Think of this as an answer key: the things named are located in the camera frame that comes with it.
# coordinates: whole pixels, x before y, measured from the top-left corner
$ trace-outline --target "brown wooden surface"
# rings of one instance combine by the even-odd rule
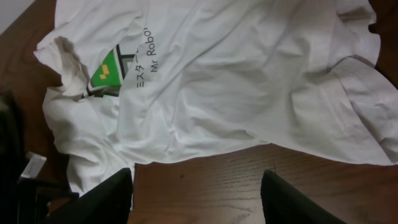
[[[377,12],[371,30],[382,39],[377,69],[398,86],[398,4],[371,4]],[[54,0],[38,0],[0,36],[0,92],[12,92],[23,112],[26,151],[48,157],[41,178],[66,184],[66,160],[54,148],[42,112],[46,88],[60,79],[32,53],[53,29],[54,9]],[[398,223],[398,166],[343,164],[275,145],[137,165],[129,223],[264,223],[259,192],[264,169],[275,169],[347,223]]]

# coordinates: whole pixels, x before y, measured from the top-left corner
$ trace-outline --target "wooden table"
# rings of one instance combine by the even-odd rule
[[[398,86],[398,3],[371,1],[381,35],[377,69]],[[67,184],[67,160],[53,145],[42,112],[59,76],[33,56],[53,29],[55,1],[37,0],[0,36],[0,92],[12,92],[24,117],[24,148],[48,157],[40,178]],[[398,223],[398,166],[333,162],[275,145],[178,164],[137,165],[129,223],[264,223],[260,181],[275,170],[347,223]]]

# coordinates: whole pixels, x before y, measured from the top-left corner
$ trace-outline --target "wood grain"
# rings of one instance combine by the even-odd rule
[[[377,69],[398,86],[398,4],[371,1],[381,35]],[[53,29],[55,0],[36,1],[0,36],[0,92],[11,92],[24,118],[24,147],[48,157],[41,178],[66,183],[65,164],[53,145],[42,102],[59,76],[33,56]],[[398,223],[398,166],[351,165],[275,145],[258,146],[178,164],[137,165],[130,224],[264,223],[260,181],[275,170],[347,223]]]

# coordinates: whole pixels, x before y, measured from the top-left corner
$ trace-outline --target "cloth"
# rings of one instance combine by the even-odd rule
[[[71,189],[270,142],[396,164],[374,20],[367,0],[58,0],[35,55],[62,78],[43,110]]]

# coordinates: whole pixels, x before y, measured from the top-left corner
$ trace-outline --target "crumpled white shirt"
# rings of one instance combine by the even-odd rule
[[[43,110],[71,189],[268,143],[396,164],[398,92],[372,68],[374,20],[367,0],[58,0],[35,55],[62,78]],[[129,69],[118,97],[82,98],[116,44],[144,74]]]

